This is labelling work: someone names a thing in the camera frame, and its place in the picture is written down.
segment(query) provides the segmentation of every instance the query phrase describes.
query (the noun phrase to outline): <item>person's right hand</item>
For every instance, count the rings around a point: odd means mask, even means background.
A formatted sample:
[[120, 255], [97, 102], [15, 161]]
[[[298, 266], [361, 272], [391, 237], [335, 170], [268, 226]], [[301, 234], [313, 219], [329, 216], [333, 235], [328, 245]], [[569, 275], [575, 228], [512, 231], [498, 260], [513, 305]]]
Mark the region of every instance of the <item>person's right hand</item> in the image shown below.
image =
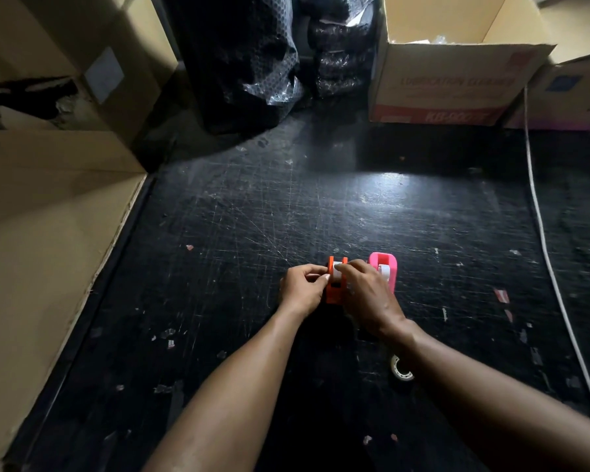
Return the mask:
[[349, 284], [343, 301], [346, 312], [371, 334], [380, 337], [406, 319], [389, 284], [370, 264], [352, 260], [334, 268]]

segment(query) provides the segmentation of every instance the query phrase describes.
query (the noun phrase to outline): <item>forearm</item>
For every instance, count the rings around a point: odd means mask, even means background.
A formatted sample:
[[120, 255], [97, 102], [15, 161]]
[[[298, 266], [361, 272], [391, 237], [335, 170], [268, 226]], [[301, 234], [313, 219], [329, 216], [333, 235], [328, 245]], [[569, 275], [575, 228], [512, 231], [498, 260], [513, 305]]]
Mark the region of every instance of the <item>forearm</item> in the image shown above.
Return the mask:
[[384, 333], [466, 443], [494, 470], [590, 470], [590, 419], [443, 345], [409, 320]]
[[250, 471], [301, 315], [278, 311], [201, 385], [143, 472]]

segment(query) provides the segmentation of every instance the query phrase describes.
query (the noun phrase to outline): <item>scratched table surface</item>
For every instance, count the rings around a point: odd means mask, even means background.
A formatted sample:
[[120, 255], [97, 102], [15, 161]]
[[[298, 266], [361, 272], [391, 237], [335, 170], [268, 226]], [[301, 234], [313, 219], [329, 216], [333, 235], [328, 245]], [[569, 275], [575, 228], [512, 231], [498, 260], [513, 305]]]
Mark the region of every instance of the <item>scratched table surface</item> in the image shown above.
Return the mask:
[[[590, 368], [590, 134], [538, 133], [532, 144], [549, 249]], [[211, 145], [197, 154], [177, 142], [157, 173], [28, 470], [138, 471], [201, 382], [270, 317], [285, 269], [329, 255], [393, 253], [407, 316], [590, 416], [520, 133], [372, 124], [356, 97]], [[485, 470], [388, 361], [340, 311], [315, 312], [257, 469]]]

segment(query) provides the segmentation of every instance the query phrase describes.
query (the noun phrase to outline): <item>hand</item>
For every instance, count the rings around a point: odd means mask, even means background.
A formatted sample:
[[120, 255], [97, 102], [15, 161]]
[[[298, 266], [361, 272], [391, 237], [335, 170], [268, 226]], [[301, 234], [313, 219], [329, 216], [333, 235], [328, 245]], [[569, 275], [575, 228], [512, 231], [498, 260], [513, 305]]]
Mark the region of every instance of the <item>hand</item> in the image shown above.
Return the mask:
[[352, 260], [334, 268], [348, 283], [343, 300], [346, 312], [371, 334], [380, 337], [406, 319], [389, 284], [370, 264]]
[[289, 268], [280, 280], [280, 309], [306, 318], [322, 300], [323, 290], [330, 279], [327, 271], [327, 267], [311, 264]]

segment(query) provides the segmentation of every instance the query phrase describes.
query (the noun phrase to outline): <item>person's left hand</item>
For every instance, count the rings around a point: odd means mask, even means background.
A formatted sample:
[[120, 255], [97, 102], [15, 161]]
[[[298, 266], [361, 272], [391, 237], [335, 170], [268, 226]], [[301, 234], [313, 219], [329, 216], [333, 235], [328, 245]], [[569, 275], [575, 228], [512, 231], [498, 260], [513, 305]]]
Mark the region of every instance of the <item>person's left hand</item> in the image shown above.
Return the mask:
[[330, 280], [327, 272], [327, 267], [313, 264], [289, 268], [280, 280], [280, 309], [306, 318], [322, 300], [323, 290]]

